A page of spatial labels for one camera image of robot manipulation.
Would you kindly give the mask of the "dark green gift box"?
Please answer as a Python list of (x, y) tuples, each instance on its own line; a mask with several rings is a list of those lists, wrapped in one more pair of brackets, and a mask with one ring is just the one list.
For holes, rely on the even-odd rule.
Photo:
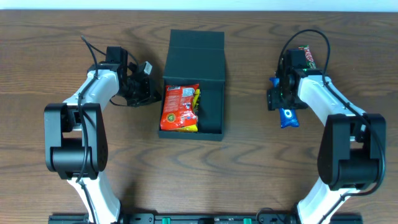
[(198, 132), (160, 129), (159, 137), (221, 141), (224, 137), (225, 81), (224, 32), (172, 29), (163, 72), (164, 86), (198, 85), (201, 94)]

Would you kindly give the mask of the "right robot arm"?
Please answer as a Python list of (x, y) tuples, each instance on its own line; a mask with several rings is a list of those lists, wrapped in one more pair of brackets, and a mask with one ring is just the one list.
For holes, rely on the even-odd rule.
[(295, 204), (285, 223), (330, 223), (351, 197), (374, 193), (386, 171), (386, 121), (352, 105), (332, 84), (325, 71), (309, 62), (301, 47), (284, 50), (267, 91), (267, 107), (274, 110), (310, 108), (324, 125), (317, 159), (318, 180)]

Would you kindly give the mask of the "yellow seed snack bag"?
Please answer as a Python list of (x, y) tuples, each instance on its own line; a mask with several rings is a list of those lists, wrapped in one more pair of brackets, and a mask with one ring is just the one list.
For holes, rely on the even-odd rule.
[(195, 133), (198, 131), (198, 108), (200, 102), (200, 89), (196, 89), (193, 97), (193, 108), (192, 112), (190, 113), (191, 119), (194, 120), (194, 124), (187, 124), (181, 125), (181, 127), (177, 128), (176, 131), (178, 132), (186, 132), (186, 133)]

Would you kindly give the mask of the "blue Oreo cookie pack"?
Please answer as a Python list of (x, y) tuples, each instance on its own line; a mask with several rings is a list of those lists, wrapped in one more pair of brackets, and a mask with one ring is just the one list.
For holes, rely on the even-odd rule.
[[(276, 109), (276, 104), (280, 102), (280, 88), (279, 78), (271, 77), (269, 79), (272, 82), (272, 88), (267, 91), (267, 105), (268, 110), (273, 111)], [(281, 128), (293, 127), (297, 128), (300, 126), (295, 110), (278, 108), (280, 114), (280, 126)]]

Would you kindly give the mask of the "red snack bag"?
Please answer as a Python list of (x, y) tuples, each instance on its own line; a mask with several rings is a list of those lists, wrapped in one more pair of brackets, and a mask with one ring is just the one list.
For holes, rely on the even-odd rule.
[(193, 97), (199, 84), (167, 85), (165, 99), (160, 120), (162, 131), (176, 131), (184, 123), (194, 124), (190, 113), (193, 108)]

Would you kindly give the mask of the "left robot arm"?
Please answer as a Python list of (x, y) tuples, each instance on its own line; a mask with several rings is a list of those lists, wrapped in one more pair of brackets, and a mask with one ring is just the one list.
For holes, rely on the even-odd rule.
[(87, 213), (51, 215), (49, 223), (151, 223), (152, 217), (123, 211), (105, 173), (108, 143), (103, 111), (115, 96), (127, 107), (161, 99), (151, 78), (152, 65), (139, 63), (122, 47), (108, 47), (81, 87), (62, 103), (44, 109), (45, 164), (79, 194)]

